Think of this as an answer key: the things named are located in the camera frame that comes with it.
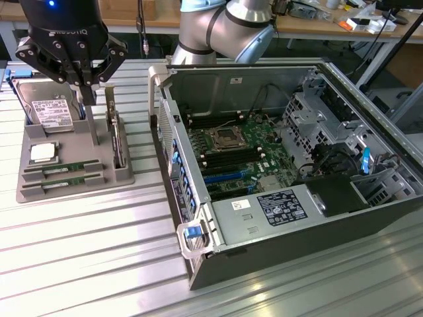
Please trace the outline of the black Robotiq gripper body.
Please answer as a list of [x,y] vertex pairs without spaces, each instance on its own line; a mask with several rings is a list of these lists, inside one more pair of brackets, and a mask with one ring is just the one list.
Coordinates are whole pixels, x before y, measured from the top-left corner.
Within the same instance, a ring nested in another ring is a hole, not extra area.
[[20,1],[28,21],[28,36],[50,51],[53,40],[62,41],[73,61],[83,70],[90,84],[92,62],[108,41],[108,30],[97,1]]

